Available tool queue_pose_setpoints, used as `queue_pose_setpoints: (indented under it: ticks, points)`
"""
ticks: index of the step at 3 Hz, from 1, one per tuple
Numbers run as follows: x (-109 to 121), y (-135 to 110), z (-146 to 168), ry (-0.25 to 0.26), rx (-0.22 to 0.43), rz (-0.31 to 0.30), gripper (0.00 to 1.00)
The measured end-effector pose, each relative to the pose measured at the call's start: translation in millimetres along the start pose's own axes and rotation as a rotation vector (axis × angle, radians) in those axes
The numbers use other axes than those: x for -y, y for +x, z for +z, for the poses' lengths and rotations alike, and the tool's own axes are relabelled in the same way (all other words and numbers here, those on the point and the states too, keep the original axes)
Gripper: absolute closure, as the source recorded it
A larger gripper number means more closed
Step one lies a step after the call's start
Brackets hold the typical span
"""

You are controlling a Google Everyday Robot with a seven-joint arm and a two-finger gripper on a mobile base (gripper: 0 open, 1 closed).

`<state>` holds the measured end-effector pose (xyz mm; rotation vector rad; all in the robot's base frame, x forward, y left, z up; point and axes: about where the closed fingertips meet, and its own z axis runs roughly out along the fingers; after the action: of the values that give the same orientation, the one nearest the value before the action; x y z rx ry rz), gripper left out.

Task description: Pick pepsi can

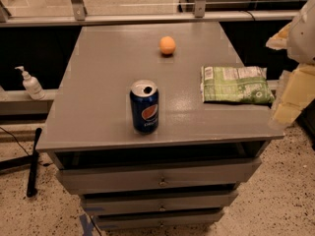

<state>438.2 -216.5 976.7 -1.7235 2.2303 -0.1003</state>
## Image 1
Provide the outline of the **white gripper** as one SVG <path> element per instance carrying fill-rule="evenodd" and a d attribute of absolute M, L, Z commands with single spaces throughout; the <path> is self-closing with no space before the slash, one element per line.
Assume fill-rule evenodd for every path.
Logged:
<path fill-rule="evenodd" d="M 291 125 L 315 99 L 315 0 L 308 0 L 298 14 L 266 42 L 268 48 L 287 48 L 287 56 L 299 64 L 280 76 L 272 105 L 271 127 Z"/>

